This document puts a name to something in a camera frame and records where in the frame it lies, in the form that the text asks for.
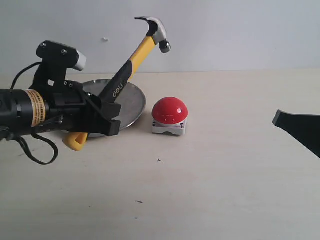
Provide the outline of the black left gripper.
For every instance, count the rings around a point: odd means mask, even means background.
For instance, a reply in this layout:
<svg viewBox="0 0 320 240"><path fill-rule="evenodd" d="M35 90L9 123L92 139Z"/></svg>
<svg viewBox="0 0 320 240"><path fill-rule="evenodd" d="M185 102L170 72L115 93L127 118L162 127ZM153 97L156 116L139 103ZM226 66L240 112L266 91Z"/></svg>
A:
<svg viewBox="0 0 320 240"><path fill-rule="evenodd" d="M44 101L44 120L32 127L34 133L66 130L89 134L116 136L121 121L121 105L102 101L97 95L85 92L83 85L66 80L67 69L82 70L77 63L36 62L38 66L32 82L32 89Z"/></svg>

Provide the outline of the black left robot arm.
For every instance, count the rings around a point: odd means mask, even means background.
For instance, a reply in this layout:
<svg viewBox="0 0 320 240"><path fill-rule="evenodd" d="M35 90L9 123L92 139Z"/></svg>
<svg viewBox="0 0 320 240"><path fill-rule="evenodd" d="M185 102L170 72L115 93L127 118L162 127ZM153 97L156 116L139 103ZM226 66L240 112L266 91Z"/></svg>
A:
<svg viewBox="0 0 320 240"><path fill-rule="evenodd" d="M84 91L66 80L67 65L37 62L29 89L0 91L0 137L13 140L44 132L115 136L120 131L121 105Z"/></svg>

